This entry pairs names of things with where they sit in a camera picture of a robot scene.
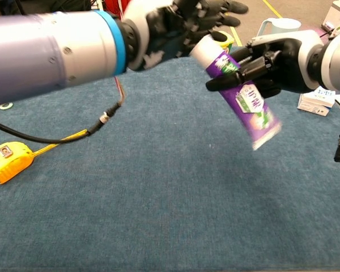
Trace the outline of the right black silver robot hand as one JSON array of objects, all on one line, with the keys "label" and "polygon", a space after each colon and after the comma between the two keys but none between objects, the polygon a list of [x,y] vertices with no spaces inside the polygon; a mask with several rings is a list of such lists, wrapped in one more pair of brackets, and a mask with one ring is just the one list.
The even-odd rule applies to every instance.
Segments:
[{"label": "right black silver robot hand", "polygon": [[252,81],[263,98],[282,90],[304,94],[319,85],[317,61],[324,46],[313,30],[277,33],[252,38],[231,53],[237,72],[216,76],[206,83],[211,91],[225,91]]}]

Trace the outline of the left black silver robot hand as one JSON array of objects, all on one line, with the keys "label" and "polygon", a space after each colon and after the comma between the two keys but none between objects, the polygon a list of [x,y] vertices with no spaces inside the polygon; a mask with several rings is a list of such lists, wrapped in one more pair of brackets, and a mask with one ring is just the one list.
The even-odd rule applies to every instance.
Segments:
[{"label": "left black silver robot hand", "polygon": [[122,20],[134,34],[128,67],[145,71],[187,57],[204,36],[220,37],[217,28],[239,26],[235,16],[248,10],[238,1],[130,1]]}]

